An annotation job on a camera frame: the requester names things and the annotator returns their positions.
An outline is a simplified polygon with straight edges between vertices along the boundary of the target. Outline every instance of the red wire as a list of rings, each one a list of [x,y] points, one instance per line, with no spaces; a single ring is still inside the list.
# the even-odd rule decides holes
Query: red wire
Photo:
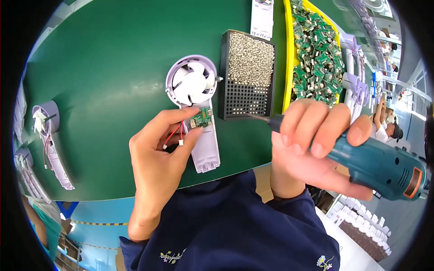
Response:
[[[42,155],[43,155],[43,157],[44,157],[44,165],[45,165],[45,154],[47,154],[48,167],[49,167],[51,170],[53,170],[53,168],[51,167],[51,164],[50,164],[50,160],[49,160],[49,158],[48,158],[48,153],[47,153],[47,150],[48,150],[48,141],[50,140],[50,137],[51,137],[51,135],[48,135],[47,140],[45,141],[44,149],[43,149]]]
[[[176,129],[173,131],[173,133],[170,134],[170,136],[166,139],[166,142],[164,142],[164,145],[167,145],[167,142],[169,141],[169,139],[173,136],[173,134],[178,131],[179,126],[181,125],[181,123],[178,125],[178,127],[176,127]]]
[[[181,128],[179,130],[179,139],[182,140],[182,126],[184,124],[184,121],[181,121]]]

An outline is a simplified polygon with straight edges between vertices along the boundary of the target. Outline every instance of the floral embroidery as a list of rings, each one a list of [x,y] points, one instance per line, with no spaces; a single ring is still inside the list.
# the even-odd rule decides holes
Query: floral embroidery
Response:
[[[174,264],[176,262],[176,260],[179,260],[182,258],[182,255],[184,254],[186,249],[184,249],[182,251],[181,254],[178,253],[178,255],[175,256],[175,254],[173,254],[173,256],[170,256],[170,254],[172,254],[172,252],[169,250],[166,254],[164,254],[163,252],[160,252],[160,258],[163,259],[163,262],[170,262],[171,264]]]
[[[327,263],[331,261],[331,259],[326,261],[326,257],[324,255],[321,255],[321,257],[319,257],[318,261],[316,262],[316,266],[323,268],[323,271],[329,270],[330,268],[332,268],[332,264]]]

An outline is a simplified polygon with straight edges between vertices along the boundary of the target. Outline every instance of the navy shirt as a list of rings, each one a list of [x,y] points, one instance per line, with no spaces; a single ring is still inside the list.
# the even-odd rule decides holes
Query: navy shirt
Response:
[[[149,240],[120,237],[127,270],[339,270],[305,190],[262,203],[252,170],[179,189]]]

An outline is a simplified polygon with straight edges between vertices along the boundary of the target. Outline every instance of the cap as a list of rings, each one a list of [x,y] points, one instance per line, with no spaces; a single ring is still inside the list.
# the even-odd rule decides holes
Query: cap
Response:
[[[398,126],[398,124],[395,123],[395,129],[393,130],[392,138],[396,139],[396,143],[404,136],[404,132],[402,129]]]

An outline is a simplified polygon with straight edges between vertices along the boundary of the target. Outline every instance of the white fan blade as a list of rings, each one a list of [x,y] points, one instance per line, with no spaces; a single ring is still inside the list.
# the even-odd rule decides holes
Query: white fan blade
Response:
[[[173,93],[175,94],[175,98],[178,102],[191,105],[188,96],[190,95],[190,97],[192,97],[202,94],[206,85],[207,81],[203,74],[198,72],[190,72],[184,77],[182,83],[175,88]]]
[[[184,77],[188,74],[188,71],[184,68],[179,68],[175,75],[173,76],[173,80],[172,80],[172,86],[176,86],[177,84],[179,84]]]
[[[196,93],[194,95],[190,95],[190,99],[194,104],[197,104],[197,103],[201,103],[203,101],[206,101],[208,99],[211,99],[212,96],[213,96],[213,93],[208,93],[208,94]]]
[[[205,89],[210,89],[213,87],[214,82],[216,80],[216,76],[214,74],[213,71],[210,71],[210,75],[207,78],[207,86],[205,87]]]
[[[198,62],[190,62],[187,64],[190,68],[193,69],[194,72],[198,72],[200,74],[204,74],[205,67]]]
[[[35,119],[35,125],[34,125],[34,132],[36,133],[36,130],[40,133],[41,131],[45,132],[45,125],[43,120],[46,118],[46,116],[42,113],[42,110],[39,109],[33,114],[33,118]]]
[[[173,93],[175,94],[175,99],[178,102],[186,104],[188,106],[191,105],[191,102],[188,99],[188,88],[185,87],[184,83],[182,83],[179,87],[175,88]]]

